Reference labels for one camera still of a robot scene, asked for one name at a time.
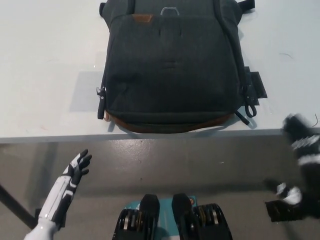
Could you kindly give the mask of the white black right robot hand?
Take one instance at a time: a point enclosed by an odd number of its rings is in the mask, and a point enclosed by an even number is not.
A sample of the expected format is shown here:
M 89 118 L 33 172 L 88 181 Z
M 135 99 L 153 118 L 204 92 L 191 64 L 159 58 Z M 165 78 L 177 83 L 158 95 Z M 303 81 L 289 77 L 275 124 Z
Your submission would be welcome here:
M 265 203 L 272 222 L 290 222 L 307 217 L 320 218 L 320 134 L 307 125 L 299 114 L 288 115 L 282 131 L 295 154 L 295 161 L 303 178 L 299 187 L 266 178 L 265 187 L 277 200 Z

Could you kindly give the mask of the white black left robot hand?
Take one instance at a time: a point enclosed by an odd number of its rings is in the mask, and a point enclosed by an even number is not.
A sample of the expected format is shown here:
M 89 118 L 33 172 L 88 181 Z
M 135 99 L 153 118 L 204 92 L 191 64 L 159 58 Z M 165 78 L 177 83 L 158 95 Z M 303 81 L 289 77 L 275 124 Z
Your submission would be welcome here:
M 88 152 L 85 149 L 79 153 L 56 179 L 38 215 L 39 221 L 62 224 L 82 177 L 89 173 L 92 155 Z

